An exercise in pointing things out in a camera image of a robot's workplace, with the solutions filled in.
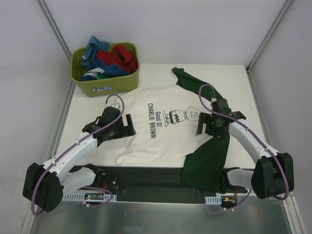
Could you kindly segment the white green-sleeved Charlie Brown shirt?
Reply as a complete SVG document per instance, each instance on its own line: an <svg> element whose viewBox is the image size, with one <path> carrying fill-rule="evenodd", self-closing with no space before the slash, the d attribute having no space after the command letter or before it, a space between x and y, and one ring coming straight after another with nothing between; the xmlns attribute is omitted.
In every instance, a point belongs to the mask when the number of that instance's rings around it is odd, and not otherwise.
<svg viewBox="0 0 312 234"><path fill-rule="evenodd" d="M183 183L220 193L230 136L219 139L196 131L204 106L221 94L182 68L172 72L177 77L175 85L137 88L114 103L131 115L136 131L117 141L116 164L143 166L182 160Z"/></svg>

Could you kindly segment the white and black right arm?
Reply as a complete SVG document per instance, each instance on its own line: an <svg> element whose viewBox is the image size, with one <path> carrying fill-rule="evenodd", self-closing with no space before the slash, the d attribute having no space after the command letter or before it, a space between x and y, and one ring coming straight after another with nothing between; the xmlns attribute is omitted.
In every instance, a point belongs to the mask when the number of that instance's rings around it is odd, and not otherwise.
<svg viewBox="0 0 312 234"><path fill-rule="evenodd" d="M196 134L202 133L213 139L234 137L255 163L254 169L226 169L225 176L219 180L222 191L231 192L240 186L253 190L260 199L286 199L294 190L291 155L280 153L261 139L240 111L231 110L226 99L213 98L209 113L200 113Z"/></svg>

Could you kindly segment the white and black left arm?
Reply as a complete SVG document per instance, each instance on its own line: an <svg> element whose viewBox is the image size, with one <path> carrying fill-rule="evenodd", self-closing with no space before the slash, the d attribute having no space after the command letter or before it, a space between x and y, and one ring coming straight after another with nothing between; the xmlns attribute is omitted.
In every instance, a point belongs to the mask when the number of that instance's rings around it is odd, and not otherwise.
<svg viewBox="0 0 312 234"><path fill-rule="evenodd" d="M114 107L106 107L101 116L86 124L71 145L43 164L32 163L26 172L22 195L44 212L53 211L65 195L84 187L104 191L107 186L104 173L99 167L88 163L79 170L71 169L85 156L97 151L106 141L131 137L136 134L131 114L125 116Z"/></svg>

